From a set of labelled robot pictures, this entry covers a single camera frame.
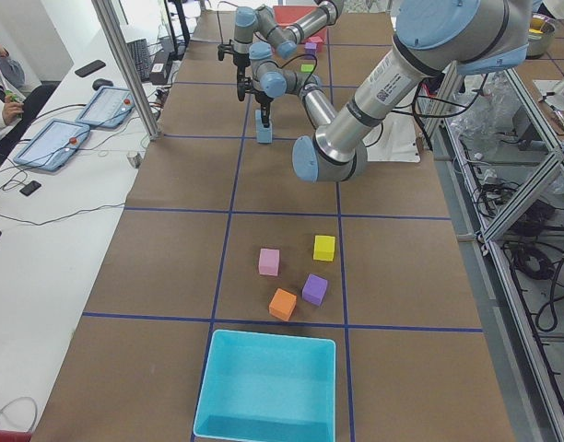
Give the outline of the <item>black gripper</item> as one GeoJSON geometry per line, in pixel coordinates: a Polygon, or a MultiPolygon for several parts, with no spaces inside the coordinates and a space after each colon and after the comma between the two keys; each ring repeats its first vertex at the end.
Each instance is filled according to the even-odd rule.
{"type": "Polygon", "coordinates": [[[233,63],[238,67],[238,82],[243,82],[245,78],[245,67],[249,66],[249,54],[234,52],[232,57],[233,63]]]}
{"type": "Polygon", "coordinates": [[[256,91],[254,96],[256,101],[260,104],[260,122],[264,127],[269,127],[269,107],[272,103],[272,99],[263,91],[256,91]]]}

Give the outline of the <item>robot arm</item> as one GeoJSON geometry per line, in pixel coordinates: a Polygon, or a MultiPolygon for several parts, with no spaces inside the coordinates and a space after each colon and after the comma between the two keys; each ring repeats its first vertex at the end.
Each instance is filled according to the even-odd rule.
{"type": "Polygon", "coordinates": [[[340,1],[316,9],[282,28],[267,6],[241,6],[235,14],[233,48],[248,56],[253,79],[270,98],[297,95],[315,129],[292,150],[295,174],[310,182],[357,176],[368,161],[365,137],[425,78],[450,63],[460,75],[486,74],[522,63],[527,54],[533,1],[404,1],[396,17],[392,49],[354,96],[335,110],[320,87],[273,66],[277,53],[288,59],[299,43],[339,19],[340,1]]]}
{"type": "Polygon", "coordinates": [[[231,53],[237,68],[237,80],[242,81],[246,68],[250,66],[249,50],[255,33],[259,33],[279,56],[288,59],[300,43],[320,30],[333,26],[343,13],[344,3],[341,0],[316,1],[314,10],[285,27],[276,21],[274,10],[269,6],[238,6],[233,38],[229,43],[219,46],[218,59],[222,61],[226,53],[231,53]]]}

